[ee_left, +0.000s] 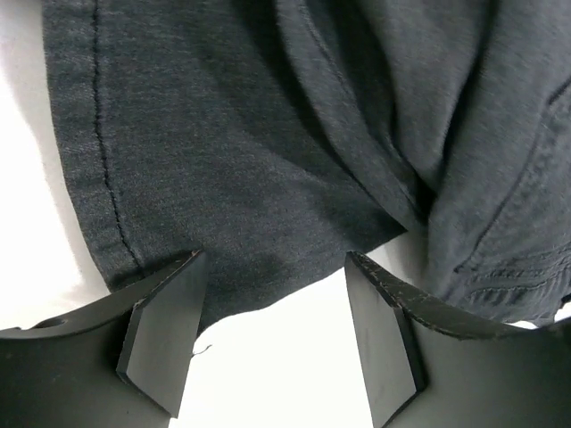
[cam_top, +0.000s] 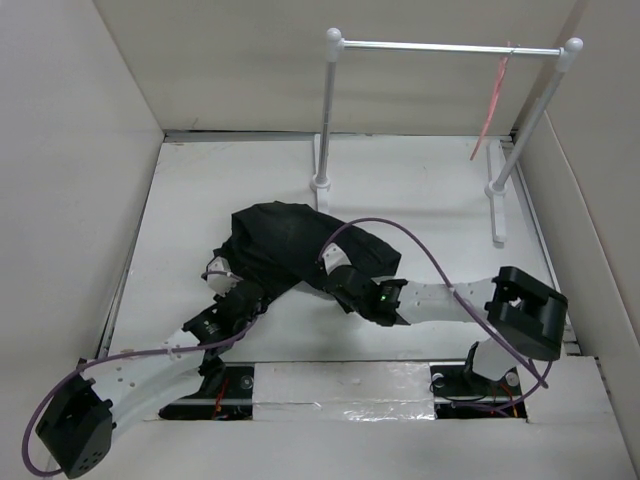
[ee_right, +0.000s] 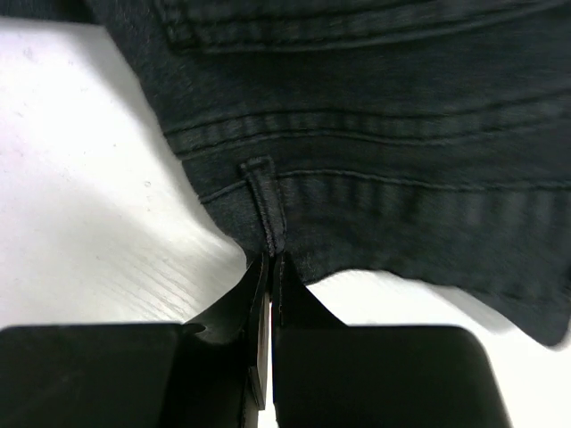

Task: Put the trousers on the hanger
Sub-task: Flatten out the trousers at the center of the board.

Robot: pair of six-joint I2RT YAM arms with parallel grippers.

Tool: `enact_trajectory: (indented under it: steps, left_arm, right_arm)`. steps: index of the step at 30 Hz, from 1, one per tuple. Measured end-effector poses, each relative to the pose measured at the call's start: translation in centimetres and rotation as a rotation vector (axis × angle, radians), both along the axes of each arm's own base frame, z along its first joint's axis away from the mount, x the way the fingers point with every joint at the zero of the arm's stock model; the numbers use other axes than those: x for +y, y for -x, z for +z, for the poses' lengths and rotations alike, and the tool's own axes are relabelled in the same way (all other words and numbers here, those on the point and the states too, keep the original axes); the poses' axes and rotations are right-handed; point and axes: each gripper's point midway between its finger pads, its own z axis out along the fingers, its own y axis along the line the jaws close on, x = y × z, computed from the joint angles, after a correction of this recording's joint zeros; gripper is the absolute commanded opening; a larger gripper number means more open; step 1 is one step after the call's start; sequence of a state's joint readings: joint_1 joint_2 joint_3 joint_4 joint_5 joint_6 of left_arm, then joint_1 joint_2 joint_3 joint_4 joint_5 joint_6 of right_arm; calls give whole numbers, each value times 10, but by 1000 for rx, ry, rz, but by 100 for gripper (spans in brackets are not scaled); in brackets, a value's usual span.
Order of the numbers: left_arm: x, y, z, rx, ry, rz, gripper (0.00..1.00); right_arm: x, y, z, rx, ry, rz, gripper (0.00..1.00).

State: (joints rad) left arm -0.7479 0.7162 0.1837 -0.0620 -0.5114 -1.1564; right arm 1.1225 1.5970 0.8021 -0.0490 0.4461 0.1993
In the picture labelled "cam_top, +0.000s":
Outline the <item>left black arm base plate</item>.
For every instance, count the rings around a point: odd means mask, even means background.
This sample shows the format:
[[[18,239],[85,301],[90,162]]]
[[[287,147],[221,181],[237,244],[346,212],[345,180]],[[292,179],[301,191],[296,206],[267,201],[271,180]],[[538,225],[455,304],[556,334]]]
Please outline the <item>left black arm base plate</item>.
[[[244,421],[253,418],[254,364],[227,364],[223,374],[205,379],[200,389],[162,408],[173,421]]]

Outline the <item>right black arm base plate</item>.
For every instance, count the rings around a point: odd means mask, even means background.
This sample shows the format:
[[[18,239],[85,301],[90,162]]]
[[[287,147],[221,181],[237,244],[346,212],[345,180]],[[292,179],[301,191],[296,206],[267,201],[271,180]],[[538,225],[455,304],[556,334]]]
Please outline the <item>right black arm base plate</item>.
[[[468,373],[461,364],[436,364],[430,370],[437,420],[527,418],[515,368],[499,381]]]

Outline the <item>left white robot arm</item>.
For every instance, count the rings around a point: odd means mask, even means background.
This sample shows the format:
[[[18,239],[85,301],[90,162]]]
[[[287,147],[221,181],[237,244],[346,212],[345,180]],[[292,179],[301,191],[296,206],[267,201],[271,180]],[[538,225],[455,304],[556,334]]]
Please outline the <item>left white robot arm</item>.
[[[192,393],[222,387],[221,355],[265,310],[265,292],[242,280],[187,321],[157,349],[87,362],[46,397],[35,432],[59,466],[77,479],[101,462],[133,424]]]

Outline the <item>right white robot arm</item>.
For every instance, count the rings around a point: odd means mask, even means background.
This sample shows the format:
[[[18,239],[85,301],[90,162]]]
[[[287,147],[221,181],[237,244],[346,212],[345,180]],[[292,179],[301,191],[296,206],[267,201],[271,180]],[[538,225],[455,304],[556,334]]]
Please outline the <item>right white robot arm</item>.
[[[470,322],[489,338],[470,347],[462,381],[473,393],[494,387],[521,365],[552,364],[561,357],[567,298],[523,270],[506,266],[491,279],[422,284],[406,279],[374,281],[353,266],[338,266],[325,292],[347,313],[380,326]]]

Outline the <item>black trousers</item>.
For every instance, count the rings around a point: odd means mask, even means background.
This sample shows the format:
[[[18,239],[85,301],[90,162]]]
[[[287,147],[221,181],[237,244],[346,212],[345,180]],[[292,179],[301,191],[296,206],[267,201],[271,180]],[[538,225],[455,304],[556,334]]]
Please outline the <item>black trousers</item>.
[[[324,292],[328,275],[321,254],[336,243],[351,266],[379,284],[370,313],[361,317],[381,326],[406,325],[396,308],[402,281],[394,278],[401,254],[388,243],[306,204],[255,204],[231,216],[231,236],[213,251],[233,274],[259,284],[273,302],[301,282]]]

